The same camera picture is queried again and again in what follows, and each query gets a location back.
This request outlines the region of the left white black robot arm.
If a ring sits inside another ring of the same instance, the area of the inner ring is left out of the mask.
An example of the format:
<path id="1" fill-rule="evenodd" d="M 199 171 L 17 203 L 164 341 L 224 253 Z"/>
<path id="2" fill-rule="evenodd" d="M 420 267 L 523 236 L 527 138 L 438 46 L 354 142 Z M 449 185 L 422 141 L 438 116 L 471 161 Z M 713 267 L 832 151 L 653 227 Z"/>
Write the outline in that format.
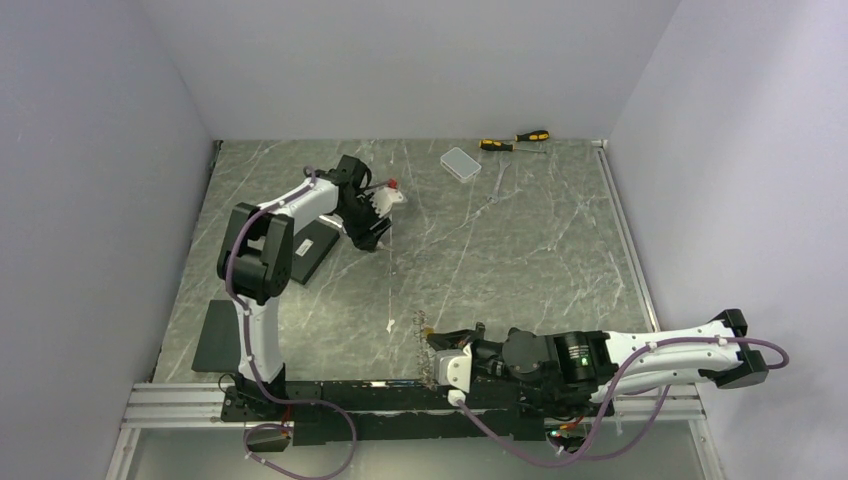
<path id="1" fill-rule="evenodd" d="M 349 155 L 329 170 L 306 166 L 303 175 L 277 198 L 234 207 L 217 263 L 238 322 L 236 384 L 264 420 L 279 417 L 288 402 L 278 313 L 293 273 L 296 235 L 322 216 L 335 216 L 353 246 L 372 253 L 392 226 L 391 211 L 406 200 L 396 180 L 374 182 L 370 168 Z"/>

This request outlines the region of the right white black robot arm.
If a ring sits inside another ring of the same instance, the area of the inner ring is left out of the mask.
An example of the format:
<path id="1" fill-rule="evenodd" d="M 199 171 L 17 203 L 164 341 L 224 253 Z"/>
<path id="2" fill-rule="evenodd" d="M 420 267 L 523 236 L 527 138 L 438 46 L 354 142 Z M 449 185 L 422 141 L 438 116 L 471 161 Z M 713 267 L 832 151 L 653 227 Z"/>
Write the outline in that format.
<path id="1" fill-rule="evenodd" d="M 607 396 L 633 395 L 666 385 L 711 382 L 737 389 L 765 381 L 771 366 L 761 343 L 748 337 L 738 309 L 708 323 L 653 333 L 570 331 L 535 334 L 511 328 L 502 342 L 486 328 L 427 331 L 434 351 L 433 377 L 457 397 L 479 379 L 516 384 L 533 406 L 574 415 Z"/>

